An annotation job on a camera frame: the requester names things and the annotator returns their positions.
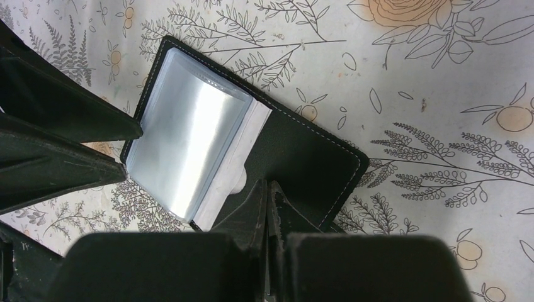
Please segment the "black leather card holder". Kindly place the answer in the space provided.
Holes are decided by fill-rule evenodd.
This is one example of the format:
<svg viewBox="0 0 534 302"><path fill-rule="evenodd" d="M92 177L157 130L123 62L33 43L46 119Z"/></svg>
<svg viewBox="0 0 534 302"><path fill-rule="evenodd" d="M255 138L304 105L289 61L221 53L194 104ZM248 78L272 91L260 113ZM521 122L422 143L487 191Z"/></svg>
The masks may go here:
<svg viewBox="0 0 534 302"><path fill-rule="evenodd" d="M172 217L209 231L258 180L276 181L325 231L368 157L172 36L156 53L135 112L142 136L121 159Z"/></svg>

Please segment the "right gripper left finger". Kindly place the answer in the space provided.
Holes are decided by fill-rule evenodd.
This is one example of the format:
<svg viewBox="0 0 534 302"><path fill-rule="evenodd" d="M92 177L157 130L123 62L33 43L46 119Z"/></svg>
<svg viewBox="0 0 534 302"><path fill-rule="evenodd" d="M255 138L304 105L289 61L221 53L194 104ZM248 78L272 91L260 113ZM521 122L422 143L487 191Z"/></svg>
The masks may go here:
<svg viewBox="0 0 534 302"><path fill-rule="evenodd" d="M209 232L92 233L68 251L47 301L262 301L268 183Z"/></svg>

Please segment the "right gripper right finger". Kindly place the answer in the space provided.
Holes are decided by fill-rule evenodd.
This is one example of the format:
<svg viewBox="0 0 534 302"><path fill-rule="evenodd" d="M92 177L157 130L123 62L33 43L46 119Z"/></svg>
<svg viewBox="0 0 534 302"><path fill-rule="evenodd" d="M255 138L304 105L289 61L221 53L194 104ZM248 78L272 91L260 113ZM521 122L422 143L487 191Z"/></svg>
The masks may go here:
<svg viewBox="0 0 534 302"><path fill-rule="evenodd" d="M269 185L268 301L471 301L437 238L322 232Z"/></svg>

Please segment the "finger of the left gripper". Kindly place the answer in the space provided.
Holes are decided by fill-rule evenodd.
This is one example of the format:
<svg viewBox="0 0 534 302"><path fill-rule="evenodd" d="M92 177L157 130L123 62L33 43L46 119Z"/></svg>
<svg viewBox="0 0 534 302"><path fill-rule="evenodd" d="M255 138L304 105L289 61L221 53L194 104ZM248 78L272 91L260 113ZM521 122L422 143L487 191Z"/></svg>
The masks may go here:
<svg viewBox="0 0 534 302"><path fill-rule="evenodd" d="M1 109L79 143L130 140L137 120L83 88L1 23Z"/></svg>
<svg viewBox="0 0 534 302"><path fill-rule="evenodd" d="M115 159L1 114L2 214L125 178Z"/></svg>

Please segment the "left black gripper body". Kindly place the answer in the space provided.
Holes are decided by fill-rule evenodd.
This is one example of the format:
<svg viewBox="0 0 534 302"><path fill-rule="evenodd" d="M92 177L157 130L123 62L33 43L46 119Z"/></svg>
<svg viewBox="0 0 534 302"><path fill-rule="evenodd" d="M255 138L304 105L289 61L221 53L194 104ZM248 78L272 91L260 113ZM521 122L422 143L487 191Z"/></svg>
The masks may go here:
<svg viewBox="0 0 534 302"><path fill-rule="evenodd" d="M1 301L45 301L62 259L1 223Z"/></svg>

